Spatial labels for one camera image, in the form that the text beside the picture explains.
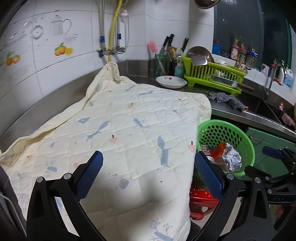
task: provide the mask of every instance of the knife handle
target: knife handle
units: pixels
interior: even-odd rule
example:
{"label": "knife handle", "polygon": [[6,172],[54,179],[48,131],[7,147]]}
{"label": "knife handle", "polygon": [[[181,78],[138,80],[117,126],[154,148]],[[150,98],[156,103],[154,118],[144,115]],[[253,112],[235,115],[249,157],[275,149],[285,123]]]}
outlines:
{"label": "knife handle", "polygon": [[163,47],[165,47],[165,46],[166,46],[166,44],[168,43],[169,39],[170,39],[170,37],[169,37],[169,36],[167,36],[167,37],[165,38],[165,41],[164,41],[164,43],[163,43]]}
{"label": "knife handle", "polygon": [[184,53],[184,50],[185,50],[187,43],[188,43],[188,40],[189,40],[189,38],[185,38],[185,40],[184,40],[183,47],[181,48],[182,53]]}
{"label": "knife handle", "polygon": [[172,41],[173,41],[174,36],[175,36],[174,34],[170,35],[170,39],[168,40],[168,46],[172,46]]}
{"label": "knife handle", "polygon": [[251,87],[251,86],[248,86],[248,85],[244,85],[244,84],[238,83],[237,86],[240,87],[240,88],[243,88],[243,89],[245,89],[245,90],[251,91],[251,92],[254,91],[254,88]]}

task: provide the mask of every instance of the blue gripper pad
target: blue gripper pad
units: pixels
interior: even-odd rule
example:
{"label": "blue gripper pad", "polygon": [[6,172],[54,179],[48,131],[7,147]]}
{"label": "blue gripper pad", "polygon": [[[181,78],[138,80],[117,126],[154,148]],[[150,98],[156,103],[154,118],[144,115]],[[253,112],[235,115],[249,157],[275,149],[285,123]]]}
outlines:
{"label": "blue gripper pad", "polygon": [[213,169],[211,168],[207,160],[204,158],[202,154],[197,152],[195,154],[194,163],[197,170],[201,174],[202,179],[204,180],[207,188],[209,189],[212,197],[218,199],[218,201],[221,202],[223,198],[222,183],[214,173]]}
{"label": "blue gripper pad", "polygon": [[268,146],[265,146],[265,147],[262,148],[262,153],[264,155],[270,156],[270,157],[275,158],[275,159],[283,158],[283,155],[282,155],[280,150],[273,149],[273,148],[268,147]]}
{"label": "blue gripper pad", "polygon": [[85,169],[83,175],[77,182],[77,193],[75,195],[76,200],[79,202],[81,199],[86,198],[89,190],[91,189],[96,176],[98,175],[100,169],[103,166],[103,154],[97,152],[97,154],[90,160],[90,164]]}

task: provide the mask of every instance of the green cabinet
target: green cabinet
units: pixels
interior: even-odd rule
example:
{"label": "green cabinet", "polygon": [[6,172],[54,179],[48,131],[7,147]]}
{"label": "green cabinet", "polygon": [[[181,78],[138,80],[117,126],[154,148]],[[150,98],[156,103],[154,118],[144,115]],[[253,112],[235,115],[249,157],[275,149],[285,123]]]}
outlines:
{"label": "green cabinet", "polygon": [[296,145],[293,142],[251,127],[247,129],[246,135],[251,140],[255,150],[254,167],[269,173],[272,177],[278,177],[288,173],[288,170],[281,160],[264,155],[262,153],[262,148],[265,146],[274,149],[283,149],[284,147],[288,147],[291,150],[295,150]]}

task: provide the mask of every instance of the crumpled paper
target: crumpled paper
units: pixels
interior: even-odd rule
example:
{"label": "crumpled paper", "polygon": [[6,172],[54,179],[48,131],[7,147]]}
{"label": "crumpled paper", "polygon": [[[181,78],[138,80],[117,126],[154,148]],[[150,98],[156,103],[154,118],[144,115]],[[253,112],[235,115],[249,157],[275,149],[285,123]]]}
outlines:
{"label": "crumpled paper", "polygon": [[236,172],[241,169],[242,158],[229,143],[226,144],[226,149],[222,154],[222,158],[228,170]]}

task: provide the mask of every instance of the white plate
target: white plate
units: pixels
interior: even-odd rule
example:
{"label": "white plate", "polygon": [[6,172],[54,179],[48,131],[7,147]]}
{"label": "white plate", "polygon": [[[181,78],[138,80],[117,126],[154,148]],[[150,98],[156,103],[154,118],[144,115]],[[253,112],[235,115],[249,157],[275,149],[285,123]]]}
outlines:
{"label": "white plate", "polygon": [[174,76],[160,76],[156,78],[156,81],[160,85],[170,89],[179,89],[187,85],[186,80]]}

